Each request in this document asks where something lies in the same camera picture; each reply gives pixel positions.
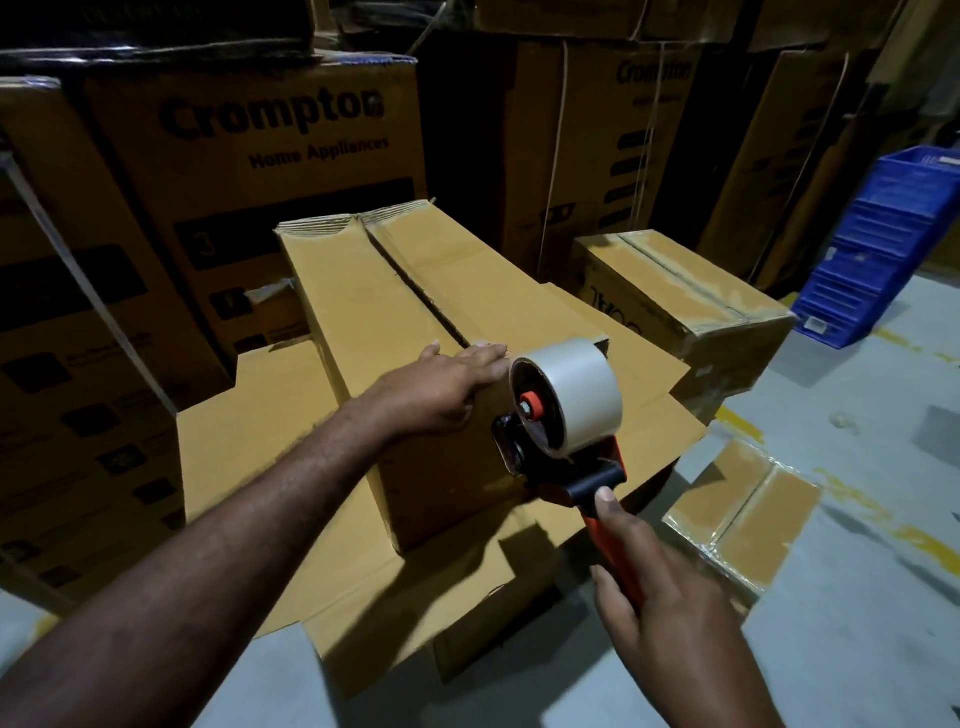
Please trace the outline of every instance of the open cardboard box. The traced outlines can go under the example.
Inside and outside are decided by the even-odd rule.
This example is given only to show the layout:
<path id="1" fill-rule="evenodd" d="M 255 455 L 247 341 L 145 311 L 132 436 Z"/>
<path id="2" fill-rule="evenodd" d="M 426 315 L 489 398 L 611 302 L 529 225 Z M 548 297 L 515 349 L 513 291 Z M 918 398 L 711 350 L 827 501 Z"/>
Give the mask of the open cardboard box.
<path id="1" fill-rule="evenodd" d="M 361 217 L 362 226 L 353 222 L 340 226 L 336 245 L 325 244 L 331 238 L 323 235 L 311 239 L 301 226 L 299 252 L 291 255 L 308 316 L 324 338 L 320 346 L 298 341 L 245 353 L 234 389 L 180 415 L 189 520 L 269 468 L 332 413 L 348 379 L 363 375 L 372 383 L 436 338 L 447 353 L 462 340 L 502 340 L 525 351 L 573 331 L 609 339 L 624 394 L 618 440 L 630 479 L 617 488 L 621 497 L 702 437 L 703 426 L 669 394 L 685 364 L 625 328 L 608 327 L 609 335 L 595 328 L 607 323 L 602 314 L 537 285 L 433 206 L 401 206 Z M 332 260 L 328 255 L 338 256 L 335 268 L 321 264 Z M 381 275 L 384 266 L 389 276 Z M 307 275 L 308 268 L 318 278 Z M 324 295 L 339 305 L 321 307 Z M 437 324 L 440 317 L 455 336 Z M 434 323 L 427 326 L 429 318 Z M 363 362 L 362 372 L 354 369 Z M 348 387 L 351 395 L 358 381 Z M 489 427 L 480 418 L 478 406 L 473 419 Z M 468 450 L 463 456 L 470 457 Z M 420 487 L 415 474 L 408 474 L 408 487 Z M 525 497 L 518 489 L 400 555 L 368 476 L 307 555 L 260 634 L 302 621 L 327 674 L 347 695 L 431 642 L 441 672 L 450 674 L 552 583 L 556 546 L 583 528 L 575 510 Z"/>

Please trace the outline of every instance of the concrete floor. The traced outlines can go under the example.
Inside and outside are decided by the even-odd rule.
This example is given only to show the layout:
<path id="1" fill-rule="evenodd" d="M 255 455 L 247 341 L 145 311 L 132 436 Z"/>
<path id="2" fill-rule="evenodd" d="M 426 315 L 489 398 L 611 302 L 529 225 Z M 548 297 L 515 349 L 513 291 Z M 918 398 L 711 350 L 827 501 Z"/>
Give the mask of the concrete floor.
<path id="1" fill-rule="evenodd" d="M 692 481 L 731 437 L 826 489 L 744 627 L 791 727 L 957 726 L 960 716 L 960 289 L 914 278 L 840 352 L 794 332 L 681 462 Z M 331 698 L 299 626 L 255 641 L 197 725 L 662 726 L 613 655 L 592 589 L 448 685 L 418 655 Z M 0 599 L 0 665 L 39 612 Z"/>

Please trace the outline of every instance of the blue plastic crate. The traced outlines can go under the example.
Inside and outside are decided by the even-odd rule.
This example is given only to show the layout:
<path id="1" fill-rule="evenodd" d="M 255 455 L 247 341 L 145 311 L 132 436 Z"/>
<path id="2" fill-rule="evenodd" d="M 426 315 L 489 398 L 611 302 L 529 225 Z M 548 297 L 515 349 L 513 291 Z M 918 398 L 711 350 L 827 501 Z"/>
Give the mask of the blue plastic crate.
<path id="1" fill-rule="evenodd" d="M 913 266 L 906 260 L 835 238 L 817 271 L 882 294 L 908 272 L 912 273 Z"/>
<path id="2" fill-rule="evenodd" d="M 876 291 L 850 285 L 817 269 L 806 282 L 798 303 L 803 301 L 856 324 L 866 320 L 881 300 L 882 295 Z"/>
<path id="3" fill-rule="evenodd" d="M 960 151 L 914 147 L 879 159 L 857 200 L 930 220 L 952 215 L 960 193 Z"/>
<path id="4" fill-rule="evenodd" d="M 931 224 L 925 217 L 857 201 L 848 207 L 836 237 L 887 255 L 908 258 L 925 247 L 930 232 Z"/>
<path id="5" fill-rule="evenodd" d="M 797 299 L 793 304 L 793 312 L 800 318 L 795 326 L 797 331 L 835 349 L 843 349 L 869 333 L 862 323 L 838 316 L 803 299 Z"/>

